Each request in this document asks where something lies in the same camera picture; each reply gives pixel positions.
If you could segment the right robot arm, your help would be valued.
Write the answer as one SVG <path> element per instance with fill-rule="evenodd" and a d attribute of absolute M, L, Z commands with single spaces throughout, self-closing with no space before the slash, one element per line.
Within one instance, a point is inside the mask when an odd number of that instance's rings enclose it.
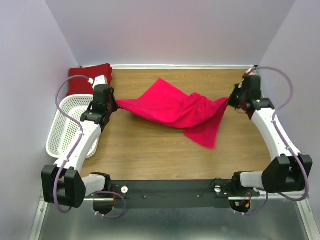
<path fill-rule="evenodd" d="M 235 85 L 228 105 L 245 111 L 262 135 L 271 157 L 271 163 L 262 172 L 234 173 L 233 186 L 262 189 L 271 194 L 305 190 L 313 165 L 312 158 L 301 154 L 290 141 L 278 122 L 271 100 L 262 96 L 260 76 L 244 74 L 242 82 Z"/>

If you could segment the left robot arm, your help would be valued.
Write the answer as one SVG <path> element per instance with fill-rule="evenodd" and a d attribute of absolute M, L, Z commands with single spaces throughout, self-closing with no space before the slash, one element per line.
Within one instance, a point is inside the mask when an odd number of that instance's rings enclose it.
<path fill-rule="evenodd" d="M 109 189 L 108 174 L 81 177 L 80 173 L 117 110 L 114 89 L 108 84 L 95 86 L 92 95 L 71 95 L 58 104 L 46 143 L 47 153 L 57 160 L 41 171 L 45 202 L 79 208 L 88 195 Z"/>

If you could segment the pink red t shirt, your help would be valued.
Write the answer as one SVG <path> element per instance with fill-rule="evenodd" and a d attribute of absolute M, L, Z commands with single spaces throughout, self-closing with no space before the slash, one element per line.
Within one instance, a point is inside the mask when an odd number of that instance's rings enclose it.
<path fill-rule="evenodd" d="M 137 99 L 118 99 L 118 106 L 134 115 L 170 128 L 182 129 L 198 145 L 214 149 L 228 98 L 211 100 L 198 93 L 187 95 L 158 79 Z"/>

